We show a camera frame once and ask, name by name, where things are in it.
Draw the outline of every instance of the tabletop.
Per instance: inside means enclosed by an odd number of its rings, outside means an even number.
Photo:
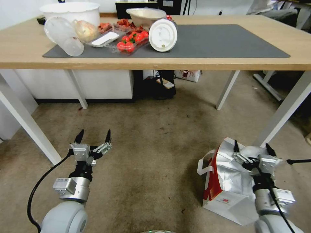
[[[311,35],[264,16],[173,16],[177,24],[238,24],[289,58],[44,58],[55,44],[36,19],[0,31],[0,69],[311,70]],[[116,18],[101,18],[114,23]]]

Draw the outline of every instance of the cable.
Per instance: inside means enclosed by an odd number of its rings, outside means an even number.
[[[267,187],[268,187],[268,189],[269,189],[269,191],[270,191],[272,200],[274,201],[276,207],[278,208],[281,217],[284,219],[285,223],[287,224],[287,226],[288,226],[288,228],[291,230],[291,232],[292,232],[292,233],[295,233],[295,231],[293,230],[292,226],[289,224],[288,220],[286,219],[285,214],[282,212],[281,207],[279,206],[278,201],[276,200],[276,197],[275,197],[275,194],[274,194],[274,191],[273,191],[271,185],[269,184],[267,178],[266,178],[265,176],[263,176],[263,177],[265,178],[265,181],[266,181]]]
[[[188,5],[188,0],[186,0],[185,6],[184,6],[184,11],[182,13],[182,15],[185,15],[186,9],[187,9],[187,5]]]
[[[190,5],[191,5],[191,0],[189,0],[188,15],[189,15],[189,12],[190,12]]]
[[[67,158],[69,158],[69,156],[72,155],[72,150],[69,150],[68,154],[66,155],[65,158],[63,158],[63,160],[61,160],[58,164],[56,164],[54,167],[50,168],[41,178],[40,180],[36,183],[36,185],[34,186],[34,188],[32,189],[32,192],[29,196],[29,199],[28,199],[28,203],[27,203],[27,216],[28,216],[28,219],[29,221],[36,226],[36,228],[38,229],[38,233],[41,232],[41,227],[39,225],[39,223],[37,223],[32,215],[31,215],[31,203],[32,203],[32,198],[33,198],[33,195],[35,194],[35,191],[37,190],[38,186],[40,185],[40,183],[43,181],[43,179],[51,172],[53,171],[55,168],[57,168],[59,165],[61,165]]]
[[[195,11],[197,10],[197,6],[198,6],[198,0],[195,0],[195,9],[192,15],[194,15]]]

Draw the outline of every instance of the white bowl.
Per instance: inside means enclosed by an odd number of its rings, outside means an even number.
[[[40,7],[40,11],[46,19],[62,17],[70,23],[76,20],[84,20],[95,26],[100,24],[99,4],[89,2],[68,2],[48,4]]]
[[[130,14],[136,27],[143,26],[145,29],[149,29],[155,21],[166,18],[165,11],[153,8],[131,8],[126,13]]]

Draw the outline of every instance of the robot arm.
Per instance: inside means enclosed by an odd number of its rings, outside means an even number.
[[[256,233],[303,233],[286,219],[289,207],[295,203],[291,191],[279,189],[274,184],[274,170],[282,161],[276,157],[275,151],[266,144],[266,148],[245,147],[240,152],[235,141],[233,157],[251,171],[254,179],[253,192],[259,214]]]
[[[64,202],[52,208],[46,214],[41,229],[40,226],[38,228],[36,225],[38,232],[82,233],[85,229],[87,224],[85,204],[89,195],[89,185],[93,179],[91,175],[93,167],[96,165],[97,159],[106,154],[112,148],[112,145],[110,130],[107,133],[105,142],[99,147],[81,144],[83,133],[84,130],[76,136],[75,142],[70,144],[71,149],[66,156],[67,158],[70,155],[74,155],[76,162],[74,172],[70,173],[68,178],[57,178],[53,185],[55,191],[59,193],[60,199]]]

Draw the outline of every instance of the wooden table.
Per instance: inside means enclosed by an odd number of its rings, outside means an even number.
[[[296,86],[254,142],[269,142],[311,91],[311,35],[264,16],[174,16],[177,24],[238,24],[290,55],[289,58],[43,58],[54,44],[36,20],[0,31],[0,69],[63,69],[82,106],[87,103],[73,70],[231,70],[216,108],[220,109],[240,70],[304,70]],[[104,18],[115,22],[115,18]],[[0,75],[0,100],[52,161],[60,156]]]

